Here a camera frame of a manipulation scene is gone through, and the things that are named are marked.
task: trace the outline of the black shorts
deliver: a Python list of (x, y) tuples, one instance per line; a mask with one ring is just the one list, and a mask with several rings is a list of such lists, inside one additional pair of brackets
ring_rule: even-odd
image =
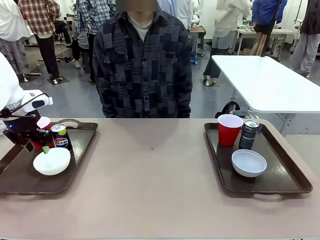
[(256, 24), (253, 29), (255, 30), (256, 33), (262, 33), (264, 35), (268, 35), (272, 33), (272, 30), (274, 29), (274, 24), (269, 24), (269, 25)]

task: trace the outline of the red plaid shirt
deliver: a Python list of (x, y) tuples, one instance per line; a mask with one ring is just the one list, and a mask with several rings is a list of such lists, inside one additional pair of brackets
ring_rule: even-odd
[(34, 34), (55, 31), (54, 19), (60, 16), (60, 6), (55, 0), (20, 0), (19, 6)]

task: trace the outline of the tray rim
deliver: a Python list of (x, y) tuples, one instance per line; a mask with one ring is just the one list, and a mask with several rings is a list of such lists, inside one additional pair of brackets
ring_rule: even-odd
[[(85, 147), (82, 155), (80, 156), (80, 162), (81, 162), (84, 154), (86, 153), (86, 151), (87, 151), (87, 149), (88, 149), (88, 146), (91, 144), (91, 141), (92, 141), (93, 137), (95, 136), (95, 133), (96, 133), (96, 131), (97, 131), (97, 129), (98, 129), (99, 124), (96, 123), (96, 122), (81, 122), (81, 121), (79, 121), (79, 120), (77, 120), (77, 119), (64, 118), (64, 119), (60, 119), (59, 121), (52, 121), (52, 122), (51, 122), (51, 125), (53, 126), (53, 125), (55, 125), (55, 124), (61, 124), (61, 123), (66, 123), (66, 122), (76, 123), (76, 124), (78, 124), (78, 127), (79, 127), (80, 125), (92, 125), (92, 126), (93, 126), (93, 128), (88, 128), (88, 129), (81, 128), (81, 129), (79, 129), (79, 130), (90, 130), (90, 131), (93, 131), (92, 136), (91, 136), (91, 138), (90, 138), (90, 140), (89, 140), (89, 143), (87, 144), (87, 146)], [(72, 128), (72, 129), (74, 129), (74, 130), (78, 129), (78, 127), (67, 126), (67, 128)], [(17, 154), (16, 154), (16, 156), (17, 156), (18, 154), (20, 154), (20, 152), (21, 152), (23, 149), (24, 149), (24, 148), (23, 148), (22, 146), (15, 144), (15, 145), (3, 156), (3, 158), (0, 159), (0, 161), (2, 161), (2, 160), (3, 160), (8, 154), (10, 154), (11, 152), (15, 152), (15, 153), (17, 152)], [(12, 163), (12, 161), (14, 161), (14, 160), (15, 160), (15, 157), (9, 162), (9, 164), (6, 166), (6, 168), (7, 168), (7, 167), (10, 165), (10, 163)], [(64, 191), (69, 187), (70, 183), (71, 183), (72, 180), (74, 179), (74, 176), (75, 176), (75, 174), (76, 174), (76, 172), (77, 172), (77, 170), (78, 170), (79, 165), (80, 165), (80, 164), (78, 164), (78, 165), (76, 164), (76, 166), (75, 166), (75, 171), (73, 172), (73, 174), (72, 174), (69, 182), (67, 183), (66, 187), (64, 187), (63, 189), (61, 189), (61, 190), (59, 190), (59, 191), (56, 191), (56, 192), (12, 192), (12, 191), (3, 191), (3, 192), (1, 192), (1, 191), (0, 191), (0, 195), (16, 195), (16, 196), (31, 196), (31, 195), (34, 195), (34, 196), (38, 195), (38, 196), (39, 196), (39, 195), (48, 195), (48, 196), (50, 196), (50, 195), (54, 195), (54, 194), (60, 194), (60, 193), (64, 192)]]
[[(238, 193), (238, 194), (259, 194), (259, 195), (294, 195), (294, 194), (308, 194), (308, 193), (311, 193), (312, 190), (313, 190), (313, 185), (312, 183), (309, 181), (309, 179), (307, 178), (307, 176), (304, 174), (304, 172), (298, 167), (298, 165), (295, 163), (295, 161), (292, 159), (292, 157), (287, 153), (287, 151), (283, 148), (283, 146), (279, 143), (279, 141), (277, 141), (277, 143), (281, 146), (281, 148), (283, 149), (283, 151), (285, 151), (287, 153), (287, 155), (290, 157), (292, 163), (300, 170), (301, 174), (305, 177), (305, 179), (308, 181), (309, 185), (310, 185), (310, 190), (301, 190), (301, 191), (234, 191), (234, 190), (231, 190), (229, 189), (226, 184), (225, 184), (225, 181), (223, 179), (223, 176), (222, 176), (222, 173), (220, 171), (220, 168), (218, 167), (218, 163), (217, 163), (217, 159), (216, 159), (216, 153), (214, 151), (214, 146), (212, 144), (212, 141), (210, 140), (209, 138), (209, 133), (208, 133), (208, 125), (218, 125), (219, 123), (218, 122), (207, 122), (205, 123), (203, 126), (204, 126), (204, 130), (205, 130), (205, 134), (206, 134), (206, 139), (208, 140), (209, 144), (210, 144), (210, 148), (211, 148), (211, 152), (212, 152), (212, 155), (213, 155), (213, 158), (214, 158), (214, 162), (215, 162), (215, 166), (216, 166), (216, 169), (219, 173), (219, 176), (220, 176), (220, 180), (221, 180), (221, 183), (223, 185), (223, 187), (228, 190), (229, 192), (231, 193)], [(264, 123), (261, 123), (259, 122), (259, 129), (261, 129), (261, 127), (264, 126), (269, 132), (270, 134), (274, 137), (274, 139), (277, 140), (277, 138), (273, 135), (273, 133), (270, 131), (270, 129), (268, 128), (268, 126)]]

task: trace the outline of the pepsi logo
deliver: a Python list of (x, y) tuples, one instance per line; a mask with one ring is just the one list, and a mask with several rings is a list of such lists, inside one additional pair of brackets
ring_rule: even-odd
[(66, 148), (68, 146), (68, 143), (69, 143), (68, 139), (62, 138), (62, 137), (61, 138), (57, 138), (55, 140), (55, 146), (57, 148)]

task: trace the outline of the navy patchwork shirt jacket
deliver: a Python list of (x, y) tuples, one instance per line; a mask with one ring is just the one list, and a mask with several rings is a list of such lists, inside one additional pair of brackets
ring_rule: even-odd
[(93, 69), (107, 118), (189, 118), (191, 42), (182, 22), (160, 10), (144, 41), (118, 12), (95, 37)]

